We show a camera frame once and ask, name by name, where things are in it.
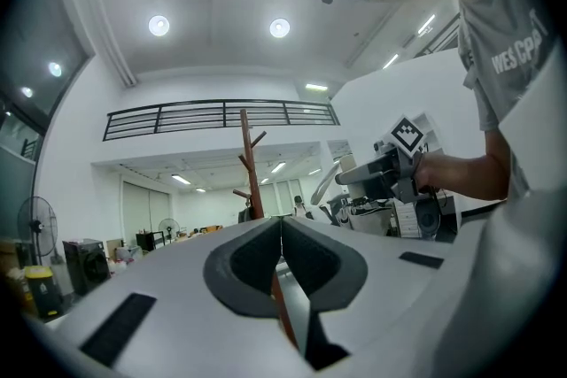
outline person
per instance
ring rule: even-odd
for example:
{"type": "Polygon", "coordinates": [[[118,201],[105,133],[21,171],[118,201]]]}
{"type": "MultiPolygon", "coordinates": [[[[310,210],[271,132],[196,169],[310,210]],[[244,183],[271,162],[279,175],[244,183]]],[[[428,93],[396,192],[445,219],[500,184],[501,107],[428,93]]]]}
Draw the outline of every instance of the person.
{"type": "Polygon", "coordinates": [[[477,99],[485,155],[463,159],[425,153],[416,167],[416,184],[483,200],[520,197],[529,188],[498,126],[538,75],[557,34],[540,0],[459,0],[459,5],[464,85],[477,99]]]}
{"type": "Polygon", "coordinates": [[[313,214],[307,210],[301,196],[295,196],[293,198],[293,202],[295,203],[295,206],[293,207],[293,215],[296,218],[313,219],[313,214]]]}

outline person's arm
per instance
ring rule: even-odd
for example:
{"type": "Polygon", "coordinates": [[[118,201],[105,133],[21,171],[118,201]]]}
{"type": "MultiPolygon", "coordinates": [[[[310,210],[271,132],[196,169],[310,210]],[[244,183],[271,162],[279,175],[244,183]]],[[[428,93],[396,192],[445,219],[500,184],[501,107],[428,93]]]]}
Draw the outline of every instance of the person's arm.
{"type": "Polygon", "coordinates": [[[432,186],[482,200],[505,199],[510,179],[508,143],[498,129],[485,132],[485,141],[482,158],[424,154],[415,176],[418,189],[432,186]]]}

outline ceiling light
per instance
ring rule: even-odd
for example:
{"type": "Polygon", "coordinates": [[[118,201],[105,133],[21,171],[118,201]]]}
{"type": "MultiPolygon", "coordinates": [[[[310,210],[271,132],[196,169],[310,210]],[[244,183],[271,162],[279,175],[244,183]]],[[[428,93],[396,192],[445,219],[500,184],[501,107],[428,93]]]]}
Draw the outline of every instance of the ceiling light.
{"type": "Polygon", "coordinates": [[[22,87],[21,92],[28,98],[34,95],[34,91],[29,87],[22,87]]]}
{"type": "Polygon", "coordinates": [[[319,91],[327,91],[329,89],[329,87],[325,87],[324,85],[314,85],[314,84],[307,84],[305,88],[309,90],[319,90],[319,91]]]}
{"type": "Polygon", "coordinates": [[[429,19],[427,19],[427,22],[425,22],[425,24],[422,25],[422,27],[417,31],[417,34],[421,34],[425,28],[427,26],[429,26],[431,24],[431,22],[435,19],[435,15],[433,14],[429,19]]]}
{"type": "Polygon", "coordinates": [[[272,170],[272,174],[278,172],[283,166],[285,166],[284,162],[279,163],[274,170],[272,170]]]}
{"type": "Polygon", "coordinates": [[[275,38],[284,38],[290,33],[290,23],[286,19],[276,19],[270,24],[269,33],[275,38]]]}
{"type": "Polygon", "coordinates": [[[148,24],[150,32],[156,36],[163,36],[169,32],[169,21],[165,16],[154,16],[148,24]]]}
{"type": "Polygon", "coordinates": [[[396,54],[395,56],[392,57],[392,60],[390,60],[387,64],[384,65],[384,68],[382,68],[383,70],[385,70],[388,66],[390,66],[393,62],[396,61],[396,58],[398,58],[399,55],[396,54]]]}
{"type": "Polygon", "coordinates": [[[61,65],[59,63],[51,62],[50,64],[48,64],[48,67],[50,68],[50,73],[55,77],[59,77],[63,73],[61,70],[61,65]]]}
{"type": "Polygon", "coordinates": [[[180,181],[183,184],[191,184],[187,180],[185,180],[182,176],[179,176],[179,175],[171,175],[171,178],[174,178],[174,179],[180,181]]]}

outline yellow lid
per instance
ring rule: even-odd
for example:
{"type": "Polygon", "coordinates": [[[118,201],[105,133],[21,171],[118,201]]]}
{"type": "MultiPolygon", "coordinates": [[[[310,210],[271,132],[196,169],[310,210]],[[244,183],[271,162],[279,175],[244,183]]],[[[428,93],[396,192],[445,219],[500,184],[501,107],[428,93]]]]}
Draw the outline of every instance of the yellow lid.
{"type": "Polygon", "coordinates": [[[53,272],[48,266],[26,266],[24,270],[26,279],[45,279],[53,276],[53,272]]]}

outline balcony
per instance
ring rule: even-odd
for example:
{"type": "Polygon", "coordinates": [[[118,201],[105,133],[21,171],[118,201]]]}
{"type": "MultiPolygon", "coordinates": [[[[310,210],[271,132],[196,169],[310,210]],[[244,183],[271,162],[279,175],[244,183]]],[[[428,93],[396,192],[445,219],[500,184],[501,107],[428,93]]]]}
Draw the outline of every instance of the balcony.
{"type": "Polygon", "coordinates": [[[196,129],[240,127],[240,111],[251,127],[338,126],[330,104],[267,99],[207,99],[155,104],[108,114],[103,141],[196,129]]]}

